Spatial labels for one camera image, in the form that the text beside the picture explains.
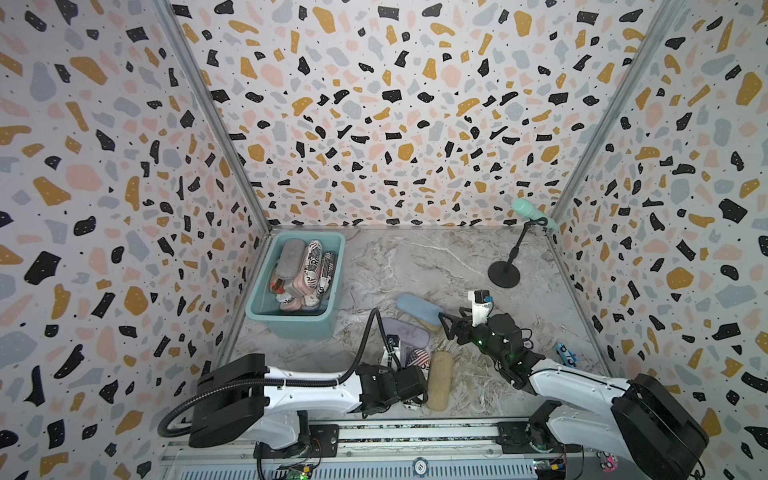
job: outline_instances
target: american flag pattern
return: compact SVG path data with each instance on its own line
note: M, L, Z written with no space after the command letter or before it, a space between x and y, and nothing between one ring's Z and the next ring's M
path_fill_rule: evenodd
M424 349L413 349L406 358L406 366L429 366L429 354Z

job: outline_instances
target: blue toy car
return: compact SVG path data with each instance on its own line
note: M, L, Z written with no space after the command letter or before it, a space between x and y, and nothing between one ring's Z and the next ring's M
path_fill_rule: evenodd
M566 366L576 368L578 358L576 358L576 354L569 350L564 343L558 343L554 346L554 349L557 351L558 355L560 355L560 359Z

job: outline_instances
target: black round base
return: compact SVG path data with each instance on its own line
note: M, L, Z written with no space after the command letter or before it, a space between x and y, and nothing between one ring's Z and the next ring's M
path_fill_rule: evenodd
M499 260L494 262L488 267L488 278L501 288L512 288L520 283L520 270L514 265L510 265L507 271L504 268L507 266L505 261Z

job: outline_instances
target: teal microphone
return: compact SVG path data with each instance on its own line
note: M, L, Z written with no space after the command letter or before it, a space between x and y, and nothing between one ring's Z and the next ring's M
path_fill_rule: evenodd
M534 204L527 201L525 198L518 198L517 200L512 202L512 209L515 211L517 215L520 215L523 218L529 218L531 220L546 218L547 224L545 228L548 228L550 230L553 230L556 226L552 217L543 213L538 208L534 207Z

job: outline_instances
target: microphone stand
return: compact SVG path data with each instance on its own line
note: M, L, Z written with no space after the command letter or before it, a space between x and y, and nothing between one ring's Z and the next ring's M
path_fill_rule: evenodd
M520 253L520 243L522 243L523 237L525 237L525 233L528 232L529 228L533 227L534 225L546 227L547 223L548 222L546 218L529 220L525 222L523 224L523 233L520 234L518 242L514 247L512 247L512 250L509 250L509 258L507 261L499 260L498 262L492 263L491 266L488 267L488 278L496 286L500 286L501 288L512 288L513 286L517 286L517 284L520 283L520 270L518 270L516 266L512 265L512 262L515 261L515 258L518 257L518 253Z

